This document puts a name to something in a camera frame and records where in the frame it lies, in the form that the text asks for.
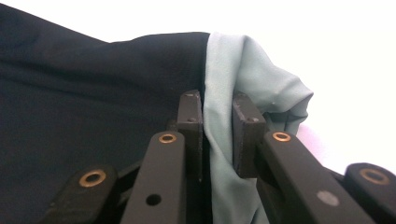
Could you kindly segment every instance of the black plastic bracket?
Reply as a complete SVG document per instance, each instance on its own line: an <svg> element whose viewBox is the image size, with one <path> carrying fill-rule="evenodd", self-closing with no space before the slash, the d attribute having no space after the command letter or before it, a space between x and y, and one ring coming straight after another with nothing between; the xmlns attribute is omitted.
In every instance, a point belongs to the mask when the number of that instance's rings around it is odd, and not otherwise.
<svg viewBox="0 0 396 224"><path fill-rule="evenodd" d="M186 222L185 141L181 133L151 138L121 224Z"/></svg>

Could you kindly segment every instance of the light blue fabric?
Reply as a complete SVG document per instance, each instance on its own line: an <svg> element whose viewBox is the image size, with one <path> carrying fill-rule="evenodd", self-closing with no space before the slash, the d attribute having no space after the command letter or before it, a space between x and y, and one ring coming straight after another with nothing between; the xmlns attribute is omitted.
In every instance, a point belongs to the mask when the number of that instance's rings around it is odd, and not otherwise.
<svg viewBox="0 0 396 224"><path fill-rule="evenodd" d="M263 112L289 112L267 120L272 129L297 133L313 92L291 73L274 66L254 40L243 35L211 34L205 69L204 129L209 140L213 221L215 224L268 223L256 179L233 170L231 108L233 91L246 93Z"/></svg>

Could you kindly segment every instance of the fabric fold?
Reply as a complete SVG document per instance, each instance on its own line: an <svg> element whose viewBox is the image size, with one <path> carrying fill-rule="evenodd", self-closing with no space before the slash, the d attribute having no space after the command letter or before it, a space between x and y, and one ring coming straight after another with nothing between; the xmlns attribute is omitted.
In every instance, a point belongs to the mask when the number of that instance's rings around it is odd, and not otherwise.
<svg viewBox="0 0 396 224"><path fill-rule="evenodd" d="M206 50L204 129L211 146L213 221L267 223L256 179L239 178L233 170L234 91L247 94L268 115L271 129L290 133L297 133L299 124L307 117L306 108L313 92L297 76L274 66L252 38L210 35Z"/></svg>

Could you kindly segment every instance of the dark navy cloth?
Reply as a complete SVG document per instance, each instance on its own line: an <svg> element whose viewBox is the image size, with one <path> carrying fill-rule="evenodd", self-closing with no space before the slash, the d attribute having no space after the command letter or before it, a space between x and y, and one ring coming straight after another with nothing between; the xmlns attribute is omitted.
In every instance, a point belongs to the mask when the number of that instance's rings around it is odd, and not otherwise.
<svg viewBox="0 0 396 224"><path fill-rule="evenodd" d="M0 4L0 223L35 223L74 172L122 169L204 92L209 34L107 43Z"/></svg>

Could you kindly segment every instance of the hole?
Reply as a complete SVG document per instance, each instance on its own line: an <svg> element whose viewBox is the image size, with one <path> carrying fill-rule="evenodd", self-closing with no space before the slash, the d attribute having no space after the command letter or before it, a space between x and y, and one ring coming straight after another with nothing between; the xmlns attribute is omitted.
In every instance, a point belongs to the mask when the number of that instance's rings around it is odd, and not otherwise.
<svg viewBox="0 0 396 224"><path fill-rule="evenodd" d="M161 135L161 137L159 138L160 142L162 143L173 143L176 141L176 137L173 134L170 133L166 133Z"/></svg>
<svg viewBox="0 0 396 224"><path fill-rule="evenodd" d="M338 200L337 196L332 194L331 192L327 190L321 190L318 191L317 197L323 202L326 203L327 205L330 206L338 206L340 204L340 201Z"/></svg>
<svg viewBox="0 0 396 224"><path fill-rule="evenodd" d="M286 133L273 133L273 137L279 142L289 142L291 137Z"/></svg>
<svg viewBox="0 0 396 224"><path fill-rule="evenodd" d="M103 170L92 170L81 177L79 184L84 188L95 187L106 179L106 173Z"/></svg>
<svg viewBox="0 0 396 224"><path fill-rule="evenodd" d="M259 122L259 119L256 119L256 118L248 118L247 121L250 121L250 122Z"/></svg>
<svg viewBox="0 0 396 224"><path fill-rule="evenodd" d="M85 179L87 182L94 182L97 181L100 178L99 174L92 174L87 176L87 178Z"/></svg>
<svg viewBox="0 0 396 224"><path fill-rule="evenodd" d="M389 178L377 170L369 169L369 168L361 169L360 174L364 179L366 179L374 184L377 184L377 185L388 185L389 184Z"/></svg>
<svg viewBox="0 0 396 224"><path fill-rule="evenodd" d="M146 204L155 206L161 202L161 196L158 194L151 194L146 199Z"/></svg>

